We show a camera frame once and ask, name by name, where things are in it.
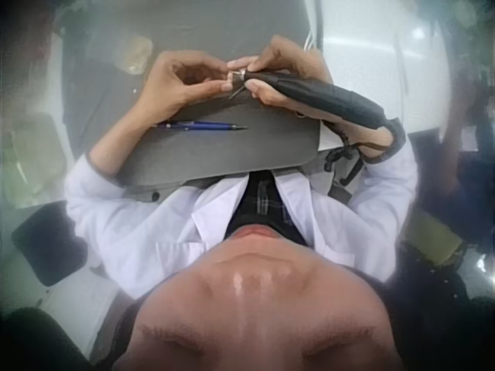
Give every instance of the gray surface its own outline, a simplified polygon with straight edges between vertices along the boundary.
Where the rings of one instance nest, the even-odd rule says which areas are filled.
[[[111,39],[105,38],[105,33],[146,36],[153,41],[152,60],[159,51],[173,49],[201,49],[231,60],[260,53],[275,33],[302,45],[309,32],[304,2],[299,0],[168,0],[131,11],[89,9],[79,14],[78,20],[84,30],[75,32],[72,25],[77,22],[72,21],[67,23],[67,34],[79,47],[64,47],[65,122],[75,155],[90,149],[130,108],[143,83],[143,77],[102,63],[104,57],[100,61],[87,57],[87,44],[94,32],[102,34],[98,38],[108,44],[108,53],[113,43],[105,41]],[[172,134],[151,130],[119,175],[124,184],[151,186],[289,167],[306,163],[317,153],[317,123],[261,107],[249,96],[188,107],[181,117],[242,124],[250,129]]]

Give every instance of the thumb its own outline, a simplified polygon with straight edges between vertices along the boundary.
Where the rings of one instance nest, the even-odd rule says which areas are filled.
[[[211,80],[205,83],[185,86],[185,95],[188,103],[195,100],[207,99],[215,95],[232,90],[232,83],[224,80]]]
[[[290,100],[266,82],[252,79],[246,81],[244,85],[250,92],[256,94],[264,104],[268,106],[288,108]]]

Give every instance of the man's right hand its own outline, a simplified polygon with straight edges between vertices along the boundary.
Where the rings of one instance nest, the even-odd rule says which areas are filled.
[[[245,56],[238,60],[232,60],[227,64],[227,67],[229,70],[246,68],[250,72],[287,70],[303,79],[317,79],[326,83],[333,83],[325,60],[318,50],[304,50],[293,41],[281,36],[274,36],[260,56]],[[385,127],[372,130],[345,121],[339,116],[290,99],[263,81],[251,79],[246,81],[245,86],[251,91],[253,98],[259,99],[263,104],[285,108],[304,114],[306,117],[333,123],[346,134],[351,144],[358,142],[374,143],[387,147],[393,141],[391,132]],[[382,152],[366,147],[362,147],[360,150],[368,157],[377,156]]]
[[[317,79],[333,83],[325,60],[316,49],[304,50],[293,41],[281,36],[273,36],[270,44],[260,56],[245,56],[232,60],[227,64],[229,70],[246,68],[250,72],[261,70],[287,70],[303,79]],[[338,117],[316,110],[296,100],[279,93],[267,83],[260,80],[249,80],[245,84],[253,98],[258,98],[263,104],[297,111],[307,117],[319,120],[335,121]]]

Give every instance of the hand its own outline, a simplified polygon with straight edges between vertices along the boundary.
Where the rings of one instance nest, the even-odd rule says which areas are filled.
[[[225,62],[203,52],[163,52],[131,110],[132,116],[147,128],[168,120],[187,104],[232,90],[227,72]]]
[[[305,51],[293,41],[281,36],[273,36],[270,44],[260,56],[245,56],[238,60],[232,60],[227,65],[229,70],[247,68],[251,72],[287,70],[303,79],[317,79],[326,83],[333,83],[330,72],[326,68],[325,60],[318,50]],[[261,102],[268,106],[297,111],[307,117],[319,120],[335,121],[338,118],[287,98],[263,81],[249,80],[245,86],[251,91],[254,98],[259,98]]]
[[[230,61],[229,70],[247,68],[248,71],[260,70],[288,70],[304,79],[317,79],[326,83],[333,83],[330,72],[326,68],[325,60],[318,50],[304,50],[296,43],[281,36],[274,36],[260,56],[245,56]],[[349,143],[374,143],[384,147],[389,146],[393,136],[387,128],[371,130],[352,122],[345,121],[339,116],[317,110],[306,104],[299,103],[279,93],[267,83],[251,79],[246,81],[246,88],[251,91],[253,98],[258,98],[263,104],[281,107],[290,111],[299,112],[306,117],[324,120],[346,134]],[[382,151],[362,147],[360,150],[368,157],[379,155]]]

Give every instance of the floor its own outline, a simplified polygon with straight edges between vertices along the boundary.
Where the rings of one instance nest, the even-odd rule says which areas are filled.
[[[2,316],[19,308],[40,308],[58,322],[89,358],[118,286],[85,266],[58,284],[45,287],[15,248],[2,260],[1,269]]]

